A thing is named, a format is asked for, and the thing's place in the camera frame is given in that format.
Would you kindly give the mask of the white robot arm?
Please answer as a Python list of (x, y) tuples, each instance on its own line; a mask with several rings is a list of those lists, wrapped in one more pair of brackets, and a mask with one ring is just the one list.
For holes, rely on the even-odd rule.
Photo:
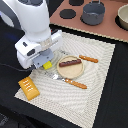
[(49, 0), (0, 0), (3, 21), (25, 33), (15, 44), (17, 59), (24, 69), (43, 66), (62, 45), (62, 31), (49, 27), (48, 3)]

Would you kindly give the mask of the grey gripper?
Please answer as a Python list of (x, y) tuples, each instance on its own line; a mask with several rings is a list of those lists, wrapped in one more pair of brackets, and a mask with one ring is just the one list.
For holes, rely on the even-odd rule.
[(33, 59), (33, 64), (35, 68), (39, 68), (48, 61), (50, 61), (53, 57), (54, 57), (53, 52), (50, 49), (41, 51), (39, 55)]

